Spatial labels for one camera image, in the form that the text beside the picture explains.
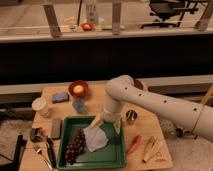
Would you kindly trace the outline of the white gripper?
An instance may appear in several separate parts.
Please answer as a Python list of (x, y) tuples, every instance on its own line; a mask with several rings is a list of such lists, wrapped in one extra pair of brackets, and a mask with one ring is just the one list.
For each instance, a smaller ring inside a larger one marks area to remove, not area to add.
[(114, 128), (116, 133), (119, 135), (121, 130), (121, 121), (120, 121), (121, 115), (119, 113), (113, 113), (108, 111), (106, 108), (103, 108), (101, 111), (101, 114), (98, 114), (95, 116), (93, 121), (90, 123), (91, 127), (98, 126), (102, 123), (102, 120), (104, 122), (109, 122), (114, 124)]

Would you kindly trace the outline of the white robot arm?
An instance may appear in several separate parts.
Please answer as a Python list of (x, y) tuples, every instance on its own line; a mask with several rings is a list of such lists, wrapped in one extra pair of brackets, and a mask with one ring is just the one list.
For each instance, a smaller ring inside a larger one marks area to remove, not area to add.
[(134, 79), (129, 75), (109, 80), (105, 91), (106, 100), (103, 109), (92, 121), (92, 127), (110, 122), (116, 132), (120, 133), (121, 110), (123, 103), (128, 102), (213, 142), (212, 107), (138, 89)]

